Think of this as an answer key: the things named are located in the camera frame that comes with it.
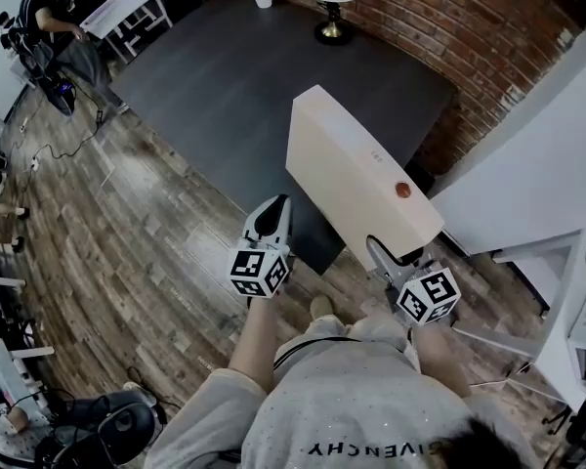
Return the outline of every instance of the black t-shirt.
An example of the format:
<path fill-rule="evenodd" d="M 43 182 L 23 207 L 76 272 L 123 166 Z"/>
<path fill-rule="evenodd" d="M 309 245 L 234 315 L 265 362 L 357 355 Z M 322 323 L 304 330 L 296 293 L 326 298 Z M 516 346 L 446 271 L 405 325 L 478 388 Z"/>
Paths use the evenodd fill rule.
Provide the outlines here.
<path fill-rule="evenodd" d="M 55 54 L 57 55 L 63 51 L 65 47 L 67 47 L 69 42 L 71 42 L 73 39 L 73 34 L 69 32 L 53 33 L 53 36 L 51 36 L 49 32 L 39 29 L 35 14 L 38 10 L 45 7 L 50 9 L 53 18 L 70 22 L 69 14 L 67 11 L 59 8 L 57 5 L 57 0 L 21 0 L 20 21 L 22 25 L 28 29 L 28 35 L 33 40 L 33 42 L 43 40 L 52 47 Z"/>

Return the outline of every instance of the person wearing gray shirt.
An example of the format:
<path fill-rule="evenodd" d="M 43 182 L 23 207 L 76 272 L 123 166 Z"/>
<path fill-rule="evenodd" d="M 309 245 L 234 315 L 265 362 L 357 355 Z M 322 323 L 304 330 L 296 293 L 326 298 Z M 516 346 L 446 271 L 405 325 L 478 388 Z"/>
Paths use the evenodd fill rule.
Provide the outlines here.
<path fill-rule="evenodd" d="M 275 302 L 254 299 L 228 368 L 174 417 L 145 468 L 539 465 L 492 398 L 472 396 L 442 325 L 413 328 L 411 343 L 390 316 L 343 325 L 325 296 L 311 314 L 276 351 Z"/>

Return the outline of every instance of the lamp base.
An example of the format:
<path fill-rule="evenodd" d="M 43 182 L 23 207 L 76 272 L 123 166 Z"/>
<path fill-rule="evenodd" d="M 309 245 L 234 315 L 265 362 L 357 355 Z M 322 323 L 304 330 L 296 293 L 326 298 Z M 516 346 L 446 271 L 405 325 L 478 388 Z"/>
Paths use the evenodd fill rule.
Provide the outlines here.
<path fill-rule="evenodd" d="M 325 45 L 345 45 L 353 35 L 352 28 L 344 21 L 326 21 L 314 27 L 314 38 Z"/>

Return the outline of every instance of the gray pants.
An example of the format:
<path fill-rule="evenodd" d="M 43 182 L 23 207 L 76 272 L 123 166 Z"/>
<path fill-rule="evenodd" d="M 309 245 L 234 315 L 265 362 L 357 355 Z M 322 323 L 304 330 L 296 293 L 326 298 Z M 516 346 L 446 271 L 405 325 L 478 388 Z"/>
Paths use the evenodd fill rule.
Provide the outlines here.
<path fill-rule="evenodd" d="M 90 41 L 72 40 L 57 56 L 57 63 L 89 83 L 111 106 L 121 105 L 121 99 L 108 88 L 110 83 L 108 68 Z"/>

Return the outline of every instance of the hand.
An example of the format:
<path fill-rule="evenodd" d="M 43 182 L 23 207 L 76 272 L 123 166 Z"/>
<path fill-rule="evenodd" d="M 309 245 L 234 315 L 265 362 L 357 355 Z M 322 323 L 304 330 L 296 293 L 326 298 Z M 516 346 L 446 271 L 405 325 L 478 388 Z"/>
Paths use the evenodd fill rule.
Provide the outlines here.
<path fill-rule="evenodd" d="M 71 32 L 76 38 L 76 40 L 78 40 L 79 42 L 86 42 L 87 40 L 89 40 L 89 37 L 87 36 L 85 30 L 80 26 L 77 26 L 76 24 L 72 27 Z"/>

